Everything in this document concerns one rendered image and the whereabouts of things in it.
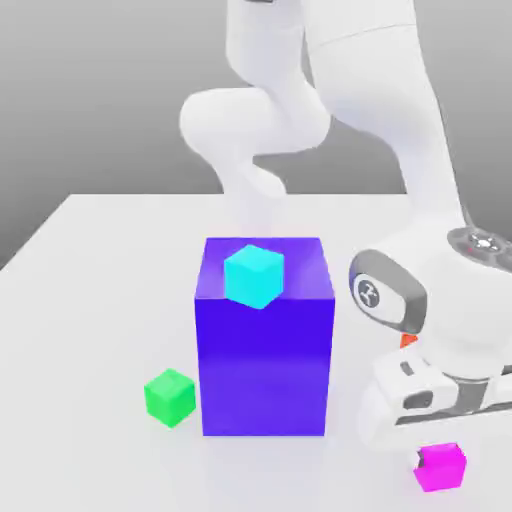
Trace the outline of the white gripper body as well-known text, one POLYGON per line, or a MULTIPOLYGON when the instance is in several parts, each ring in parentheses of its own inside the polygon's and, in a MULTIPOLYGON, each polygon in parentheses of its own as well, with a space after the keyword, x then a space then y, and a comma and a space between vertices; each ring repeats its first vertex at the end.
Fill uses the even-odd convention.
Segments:
POLYGON ((362 442, 376 451, 414 450, 421 446, 468 442, 481 437, 512 436, 512 402, 495 404, 475 414, 399 421, 376 383, 363 394, 358 416, 362 442))

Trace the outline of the small magenta cube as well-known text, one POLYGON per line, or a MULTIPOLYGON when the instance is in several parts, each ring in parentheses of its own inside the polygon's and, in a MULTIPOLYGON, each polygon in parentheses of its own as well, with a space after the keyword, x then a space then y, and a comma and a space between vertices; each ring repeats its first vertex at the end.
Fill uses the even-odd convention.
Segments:
POLYGON ((455 489, 462 485, 467 459, 457 443, 424 446, 417 455, 413 473, 424 492, 455 489))

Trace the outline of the small cyan cube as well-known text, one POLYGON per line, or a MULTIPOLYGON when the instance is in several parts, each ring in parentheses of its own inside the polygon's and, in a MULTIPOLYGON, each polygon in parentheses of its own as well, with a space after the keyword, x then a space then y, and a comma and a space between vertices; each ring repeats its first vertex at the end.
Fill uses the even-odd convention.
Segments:
POLYGON ((223 263, 226 299, 262 310, 283 293, 284 255, 246 245, 223 263))

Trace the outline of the small green cube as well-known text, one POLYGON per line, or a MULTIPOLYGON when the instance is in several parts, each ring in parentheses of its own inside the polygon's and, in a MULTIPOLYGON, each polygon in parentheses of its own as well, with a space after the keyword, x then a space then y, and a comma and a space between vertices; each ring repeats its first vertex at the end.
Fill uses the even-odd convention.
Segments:
POLYGON ((144 385, 144 398, 148 414, 174 428, 196 409, 195 383, 167 369, 144 385))

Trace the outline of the large purple box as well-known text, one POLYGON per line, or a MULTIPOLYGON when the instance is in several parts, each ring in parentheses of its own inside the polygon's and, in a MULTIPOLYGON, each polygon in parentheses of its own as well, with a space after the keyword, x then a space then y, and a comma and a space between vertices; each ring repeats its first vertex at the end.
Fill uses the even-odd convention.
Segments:
POLYGON ((204 435, 324 434, 335 294, 319 239, 207 239, 194 306, 204 435), (224 261, 247 245, 284 257, 261 310, 224 292, 224 261))

